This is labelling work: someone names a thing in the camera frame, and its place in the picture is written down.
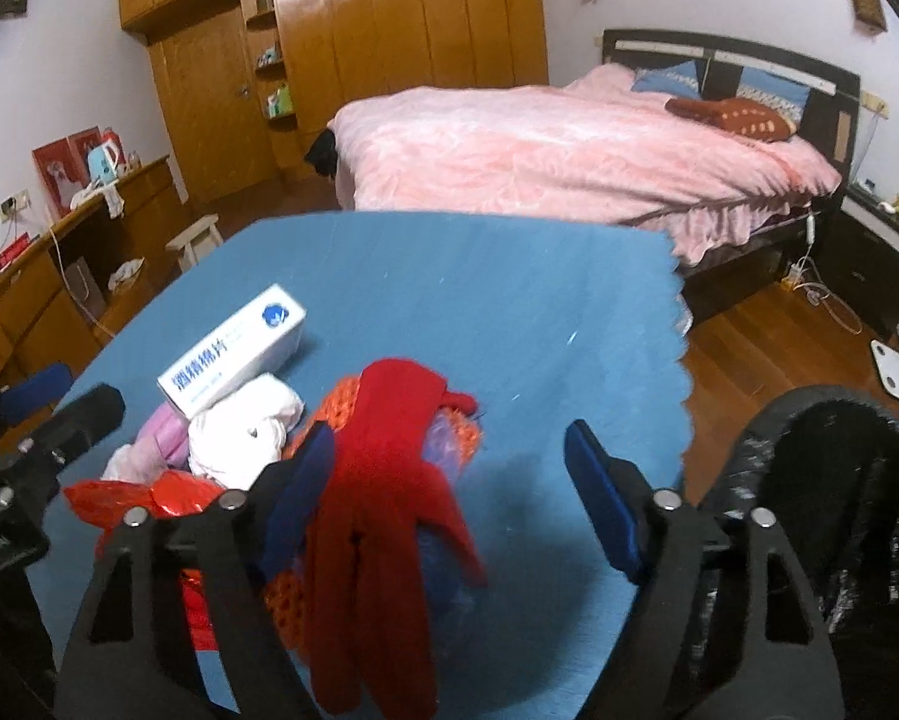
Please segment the black lined trash bin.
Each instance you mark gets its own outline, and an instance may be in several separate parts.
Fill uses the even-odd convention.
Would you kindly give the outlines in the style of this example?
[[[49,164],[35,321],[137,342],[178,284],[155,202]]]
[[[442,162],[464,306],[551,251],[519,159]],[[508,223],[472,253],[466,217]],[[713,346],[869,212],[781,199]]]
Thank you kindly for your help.
[[[835,385],[791,390],[751,418],[701,499],[774,512],[812,585],[847,717],[899,718],[899,419]]]

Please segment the white blue cardboard box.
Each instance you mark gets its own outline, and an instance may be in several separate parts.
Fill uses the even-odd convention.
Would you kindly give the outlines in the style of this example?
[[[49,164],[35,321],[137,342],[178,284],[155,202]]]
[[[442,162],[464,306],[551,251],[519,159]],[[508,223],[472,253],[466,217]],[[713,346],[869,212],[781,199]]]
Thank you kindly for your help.
[[[300,348],[305,320],[305,307],[272,284],[187,349],[158,376],[158,388],[191,421],[259,374],[280,369]]]

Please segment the red plastic bag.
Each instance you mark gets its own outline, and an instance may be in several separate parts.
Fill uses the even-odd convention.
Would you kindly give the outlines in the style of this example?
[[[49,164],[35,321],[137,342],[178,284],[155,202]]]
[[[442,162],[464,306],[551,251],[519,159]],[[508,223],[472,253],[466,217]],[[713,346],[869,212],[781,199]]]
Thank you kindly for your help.
[[[124,515],[130,509],[142,507],[155,518],[184,517],[205,511],[221,493],[223,488],[215,481],[181,470],[166,470],[152,484],[84,479],[64,489],[70,510],[82,522],[100,528],[98,556],[103,554],[106,541],[114,528],[124,522]],[[194,649],[214,652],[218,649],[217,639],[199,569],[182,569],[179,588]]]

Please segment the orange foam net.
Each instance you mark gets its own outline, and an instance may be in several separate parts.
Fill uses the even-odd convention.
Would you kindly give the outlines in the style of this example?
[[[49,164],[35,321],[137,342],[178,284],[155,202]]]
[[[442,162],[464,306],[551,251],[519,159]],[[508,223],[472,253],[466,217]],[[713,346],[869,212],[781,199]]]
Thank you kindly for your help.
[[[332,476],[335,431],[355,410],[360,380],[345,377],[324,398],[305,434],[288,447],[280,460],[267,466],[254,491],[262,496],[254,525],[254,561],[264,577],[264,601],[283,647],[301,656],[306,647],[306,600],[301,553],[309,521]],[[477,402],[469,395],[449,392],[436,406],[423,434],[423,460],[438,468],[447,483],[459,475],[479,448],[480,427],[475,424]],[[472,587],[485,582],[475,574],[474,559],[451,548],[436,533],[420,538],[426,603],[431,616],[441,619],[469,603]]]

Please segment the pink bed cover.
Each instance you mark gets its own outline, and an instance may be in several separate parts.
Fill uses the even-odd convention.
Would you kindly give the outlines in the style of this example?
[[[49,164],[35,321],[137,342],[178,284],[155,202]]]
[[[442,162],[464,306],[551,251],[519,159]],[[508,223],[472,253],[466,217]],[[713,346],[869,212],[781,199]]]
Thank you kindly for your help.
[[[680,119],[664,109],[674,96],[633,93],[637,71],[605,64],[565,88],[418,86],[345,104],[327,126],[340,205],[633,226],[664,232],[695,266],[840,185],[796,133],[763,143]]]

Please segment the right wall lamp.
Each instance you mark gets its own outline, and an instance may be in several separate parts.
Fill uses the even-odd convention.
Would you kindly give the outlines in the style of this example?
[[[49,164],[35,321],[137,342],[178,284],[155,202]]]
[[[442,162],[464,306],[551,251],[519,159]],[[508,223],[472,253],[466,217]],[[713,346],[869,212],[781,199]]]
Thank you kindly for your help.
[[[880,34],[888,29],[882,0],[851,0],[856,23],[867,31]]]

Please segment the blue pillow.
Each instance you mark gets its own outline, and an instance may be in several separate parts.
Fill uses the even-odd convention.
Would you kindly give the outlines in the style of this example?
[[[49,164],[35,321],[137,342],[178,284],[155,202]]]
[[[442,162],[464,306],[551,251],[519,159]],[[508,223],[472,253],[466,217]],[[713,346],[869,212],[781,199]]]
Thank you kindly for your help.
[[[737,96],[776,110],[783,119],[791,122],[794,127],[799,127],[810,96],[810,88],[802,83],[786,80],[783,76],[773,75],[769,71],[745,67],[740,73]]]
[[[640,68],[635,75],[633,93],[669,94],[674,98],[701,101],[700,78],[695,60],[666,68]]]

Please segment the dark wooden bed frame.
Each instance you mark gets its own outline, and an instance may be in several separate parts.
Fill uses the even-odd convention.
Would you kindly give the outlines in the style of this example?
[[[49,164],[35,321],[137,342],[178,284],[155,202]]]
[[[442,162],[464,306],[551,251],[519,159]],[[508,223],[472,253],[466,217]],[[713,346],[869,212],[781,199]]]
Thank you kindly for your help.
[[[696,323],[706,322],[781,278],[825,231],[851,174],[861,109],[861,78],[854,71],[782,47],[672,29],[607,29],[602,60],[636,70],[662,70],[691,60],[698,93],[706,101],[755,96],[796,125],[796,135],[840,174],[835,190],[774,215],[742,245],[711,250],[695,266],[682,266],[682,298]]]

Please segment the brown dotted pillow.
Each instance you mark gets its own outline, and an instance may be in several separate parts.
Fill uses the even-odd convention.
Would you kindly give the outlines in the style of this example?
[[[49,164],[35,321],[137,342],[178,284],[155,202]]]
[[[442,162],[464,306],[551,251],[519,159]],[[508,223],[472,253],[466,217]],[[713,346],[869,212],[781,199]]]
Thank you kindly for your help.
[[[671,98],[664,109],[680,119],[719,128],[723,132],[757,142],[784,142],[796,133],[796,125],[787,117],[748,98],[727,98],[721,101]]]

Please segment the red framed photo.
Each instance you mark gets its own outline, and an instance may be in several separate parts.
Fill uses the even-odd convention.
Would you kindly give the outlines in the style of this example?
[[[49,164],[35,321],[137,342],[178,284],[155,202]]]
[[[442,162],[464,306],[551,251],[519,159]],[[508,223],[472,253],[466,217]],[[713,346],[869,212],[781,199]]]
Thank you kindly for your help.
[[[49,213],[54,221],[70,213],[72,197],[90,184],[88,153],[100,145],[101,130],[90,127],[33,151],[34,165],[49,195]]]

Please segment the wooden sideboard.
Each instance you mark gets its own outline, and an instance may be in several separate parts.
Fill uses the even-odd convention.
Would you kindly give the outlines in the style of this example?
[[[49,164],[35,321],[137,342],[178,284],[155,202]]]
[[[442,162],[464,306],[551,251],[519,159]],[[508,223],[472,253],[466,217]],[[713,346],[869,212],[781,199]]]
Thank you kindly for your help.
[[[193,221],[166,158],[122,177],[124,202],[70,211],[0,274],[0,387],[49,364],[85,371],[109,338],[179,277],[166,244]]]

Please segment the right blue pillow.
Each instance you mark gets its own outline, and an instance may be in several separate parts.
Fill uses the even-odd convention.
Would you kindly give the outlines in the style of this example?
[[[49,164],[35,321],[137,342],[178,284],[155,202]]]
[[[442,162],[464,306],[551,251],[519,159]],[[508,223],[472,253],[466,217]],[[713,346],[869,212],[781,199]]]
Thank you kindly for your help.
[[[740,73],[737,96],[776,110],[783,119],[791,122],[794,127],[799,127],[810,96],[810,88],[802,83],[786,80],[783,76],[773,75],[769,71],[745,67]]]

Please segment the white tissue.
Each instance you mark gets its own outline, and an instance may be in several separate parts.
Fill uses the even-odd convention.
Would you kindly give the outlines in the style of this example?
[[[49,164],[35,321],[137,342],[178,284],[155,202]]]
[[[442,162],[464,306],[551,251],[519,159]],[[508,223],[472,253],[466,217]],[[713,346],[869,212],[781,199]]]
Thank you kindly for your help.
[[[260,374],[189,422],[189,470],[221,488],[249,491],[282,458],[303,413],[305,402],[293,388]]]

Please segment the pink packet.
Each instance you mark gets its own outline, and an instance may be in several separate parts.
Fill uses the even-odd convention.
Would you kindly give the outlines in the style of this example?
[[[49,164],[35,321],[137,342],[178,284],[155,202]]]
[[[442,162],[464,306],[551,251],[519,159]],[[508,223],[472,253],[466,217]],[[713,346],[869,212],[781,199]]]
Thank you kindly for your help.
[[[137,440],[157,447],[166,465],[184,468],[189,460],[189,422],[171,403],[161,403],[137,433]]]

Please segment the pale pink cloth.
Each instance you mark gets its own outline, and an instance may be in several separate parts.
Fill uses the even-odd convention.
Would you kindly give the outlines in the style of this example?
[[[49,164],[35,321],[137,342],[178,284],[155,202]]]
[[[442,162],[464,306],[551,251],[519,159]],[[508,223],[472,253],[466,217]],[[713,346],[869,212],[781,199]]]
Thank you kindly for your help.
[[[136,444],[121,445],[106,463],[101,479],[150,486],[166,470],[168,463],[161,455],[158,444],[145,439]]]

